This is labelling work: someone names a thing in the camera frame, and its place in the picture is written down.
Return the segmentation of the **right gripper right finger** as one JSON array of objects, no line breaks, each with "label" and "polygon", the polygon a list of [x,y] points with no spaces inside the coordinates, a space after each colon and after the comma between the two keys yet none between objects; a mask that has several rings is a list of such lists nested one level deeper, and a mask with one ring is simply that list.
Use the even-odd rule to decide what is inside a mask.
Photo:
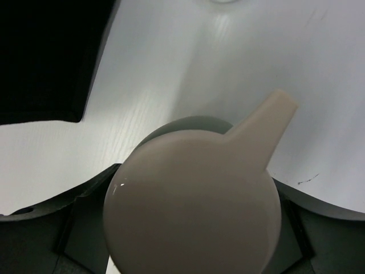
[{"label": "right gripper right finger", "polygon": [[282,209],[265,273],[364,273],[364,214],[275,182]]}]

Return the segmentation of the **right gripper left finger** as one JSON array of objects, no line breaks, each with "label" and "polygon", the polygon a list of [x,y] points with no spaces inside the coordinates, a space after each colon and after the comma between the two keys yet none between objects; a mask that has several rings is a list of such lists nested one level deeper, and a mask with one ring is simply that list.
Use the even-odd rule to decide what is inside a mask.
[{"label": "right gripper left finger", "polygon": [[1,216],[1,273],[105,273],[103,204],[118,164],[38,204]]}]

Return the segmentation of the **grey-green pump bottle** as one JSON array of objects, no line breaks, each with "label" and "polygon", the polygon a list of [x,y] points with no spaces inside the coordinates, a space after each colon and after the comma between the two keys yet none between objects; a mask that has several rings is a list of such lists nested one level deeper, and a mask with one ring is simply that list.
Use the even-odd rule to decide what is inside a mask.
[{"label": "grey-green pump bottle", "polygon": [[298,104],[273,91],[227,133],[180,130],[136,149],[106,193],[121,273],[261,273],[281,230],[267,166]]}]

